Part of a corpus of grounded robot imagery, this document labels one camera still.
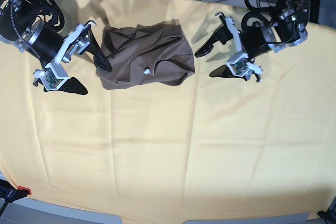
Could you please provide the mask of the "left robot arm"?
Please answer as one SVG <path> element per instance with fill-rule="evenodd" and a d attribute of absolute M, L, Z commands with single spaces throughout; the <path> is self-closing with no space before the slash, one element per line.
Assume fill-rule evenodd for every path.
<path fill-rule="evenodd" d="M 251 76 L 261 81 L 263 70 L 255 64 L 256 57 L 269 51 L 279 52 L 307 40 L 307 23 L 311 0 L 244 0 L 249 12 L 238 29 L 231 17 L 216 13 L 222 24 L 195 53 L 200 58 L 208 55 L 216 42 L 225 45 L 233 40 L 236 53 L 225 65 L 210 73 L 210 77 L 239 78 L 248 81 Z"/>

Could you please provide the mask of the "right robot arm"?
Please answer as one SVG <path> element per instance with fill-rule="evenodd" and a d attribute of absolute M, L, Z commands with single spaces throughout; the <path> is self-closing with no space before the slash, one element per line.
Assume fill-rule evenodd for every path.
<path fill-rule="evenodd" d="M 95 24 L 93 20 L 78 23 L 73 32 L 63 36 L 60 31 L 65 18 L 54 0 L 1 0 L 1 41 L 39 60 L 41 69 L 34 71 L 33 85 L 43 85 L 45 92 L 88 93 L 86 87 L 75 77 L 69 77 L 62 66 L 71 61 L 74 53 L 88 52 L 93 55 L 98 70 L 112 71 L 93 35 Z"/>

